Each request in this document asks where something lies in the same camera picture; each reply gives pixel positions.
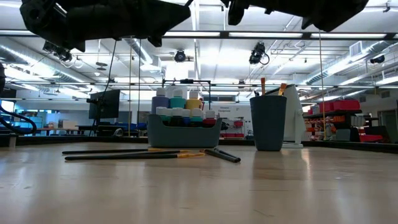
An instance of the gray cup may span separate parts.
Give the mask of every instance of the gray cup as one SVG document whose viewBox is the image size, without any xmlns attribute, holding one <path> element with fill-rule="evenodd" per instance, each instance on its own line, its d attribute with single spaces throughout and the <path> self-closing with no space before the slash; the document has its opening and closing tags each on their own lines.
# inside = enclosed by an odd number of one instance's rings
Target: gray cup
<svg viewBox="0 0 398 224">
<path fill-rule="evenodd" d="M 258 151 L 280 151 L 284 141 L 286 97 L 250 99 L 254 142 Z"/>
</svg>

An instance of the paint bottle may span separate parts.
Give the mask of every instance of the paint bottle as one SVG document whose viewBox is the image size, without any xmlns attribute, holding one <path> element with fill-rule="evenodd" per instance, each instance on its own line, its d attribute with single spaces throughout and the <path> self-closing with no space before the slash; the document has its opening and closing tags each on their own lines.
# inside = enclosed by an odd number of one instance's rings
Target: paint bottle
<svg viewBox="0 0 398 224">
<path fill-rule="evenodd" d="M 215 111 L 206 111 L 205 118 L 203 120 L 204 128 L 211 128 L 216 124 L 216 112 Z"/>
<path fill-rule="evenodd" d="M 190 91 L 189 92 L 189 100 L 187 100 L 187 105 L 185 106 L 186 109 L 193 110 L 195 108 L 202 109 L 203 102 L 198 100 L 199 93 L 197 91 Z"/>
<path fill-rule="evenodd" d="M 182 108 L 173 108 L 172 117 L 170 119 L 171 127 L 184 127 L 184 119 L 182 118 Z"/>
<path fill-rule="evenodd" d="M 170 99 L 171 108 L 185 108 L 186 99 L 182 98 L 182 90 L 174 90 L 173 98 Z"/>
<path fill-rule="evenodd" d="M 189 125 L 191 123 L 191 110 L 184 109 L 182 111 L 182 118 L 184 119 L 184 125 L 186 127 L 189 127 Z"/>
<path fill-rule="evenodd" d="M 169 107 L 169 98 L 166 97 L 165 88 L 158 88 L 156 90 L 156 96 L 152 97 L 152 110 L 151 114 L 157 114 L 158 107 Z"/>
<path fill-rule="evenodd" d="M 197 127 L 202 127 L 203 125 L 203 112 L 199 108 L 195 108 L 191 111 L 192 117 L 191 117 L 191 127 L 197 128 Z"/>
<path fill-rule="evenodd" d="M 169 114 L 169 109 L 167 109 L 166 107 L 163 106 L 158 106 L 156 108 L 156 114 L 160 116 L 160 118 L 162 118 L 163 124 L 168 126 L 169 122 L 170 122 L 170 115 Z"/>
</svg>

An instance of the paint bottle cap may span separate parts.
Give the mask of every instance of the paint bottle cap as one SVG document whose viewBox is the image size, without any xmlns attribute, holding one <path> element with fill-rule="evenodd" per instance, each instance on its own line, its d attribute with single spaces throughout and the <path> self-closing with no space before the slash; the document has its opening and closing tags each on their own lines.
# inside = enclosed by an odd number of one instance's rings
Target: paint bottle cap
<svg viewBox="0 0 398 224">
<path fill-rule="evenodd" d="M 184 118 L 189 118 L 189 117 L 191 117 L 191 110 L 184 109 L 184 110 L 182 111 L 182 116 L 183 116 Z"/>
<path fill-rule="evenodd" d="M 158 88 L 156 90 L 156 95 L 157 96 L 165 96 L 166 95 L 166 89 L 165 88 Z"/>
<path fill-rule="evenodd" d="M 197 100 L 198 97 L 199 97 L 199 93 L 198 93 L 197 91 L 190 91 L 190 92 L 189 92 L 189 98 L 190 98 L 190 99 Z"/>
<path fill-rule="evenodd" d="M 209 119 L 215 119 L 216 118 L 216 112 L 215 111 L 206 111 L 206 118 Z"/>
<path fill-rule="evenodd" d="M 174 97 L 182 97 L 182 90 L 174 90 L 173 96 Z"/>
<path fill-rule="evenodd" d="M 182 116 L 182 108 L 173 108 L 172 116 Z"/>
<path fill-rule="evenodd" d="M 167 114 L 166 111 L 167 111 L 166 107 L 163 107 L 163 106 L 156 107 L 156 114 L 157 115 L 166 116 L 166 114 Z"/>
<path fill-rule="evenodd" d="M 192 116 L 193 116 L 193 117 L 200 117 L 200 118 L 202 118 L 202 117 L 203 117 L 203 112 L 202 112 L 202 110 L 199 109 L 199 108 L 192 109 Z"/>
<path fill-rule="evenodd" d="M 171 117 L 172 116 L 172 112 L 173 112 L 173 109 L 167 108 L 165 110 L 165 116 Z"/>
</svg>

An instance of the gray plastic caddy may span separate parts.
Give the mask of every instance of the gray plastic caddy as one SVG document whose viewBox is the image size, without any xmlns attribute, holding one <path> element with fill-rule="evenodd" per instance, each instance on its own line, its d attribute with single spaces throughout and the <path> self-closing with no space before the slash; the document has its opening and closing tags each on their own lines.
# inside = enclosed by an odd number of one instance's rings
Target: gray plastic caddy
<svg viewBox="0 0 398 224">
<path fill-rule="evenodd" d="M 148 116 L 148 142 L 152 147 L 212 148 L 218 145 L 222 119 L 212 128 L 168 127 L 156 114 Z"/>
</svg>

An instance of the computer monitor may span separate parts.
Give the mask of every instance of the computer monitor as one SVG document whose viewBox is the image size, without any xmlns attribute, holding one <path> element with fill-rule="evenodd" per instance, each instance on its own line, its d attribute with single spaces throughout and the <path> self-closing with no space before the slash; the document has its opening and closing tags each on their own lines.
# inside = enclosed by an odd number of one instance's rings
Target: computer monitor
<svg viewBox="0 0 398 224">
<path fill-rule="evenodd" d="M 91 94 L 90 101 L 88 101 L 90 103 L 89 119 L 96 119 L 98 107 L 101 110 L 99 118 L 119 117 L 120 90 L 107 91 L 101 104 L 98 105 L 103 95 L 104 92 Z"/>
<path fill-rule="evenodd" d="M 279 88 L 266 93 L 266 95 L 278 94 Z M 286 87 L 284 96 L 287 98 L 284 141 L 293 141 L 295 144 L 284 144 L 283 147 L 302 147 L 301 138 L 305 132 L 305 123 L 303 118 L 303 108 L 294 84 Z"/>
</svg>

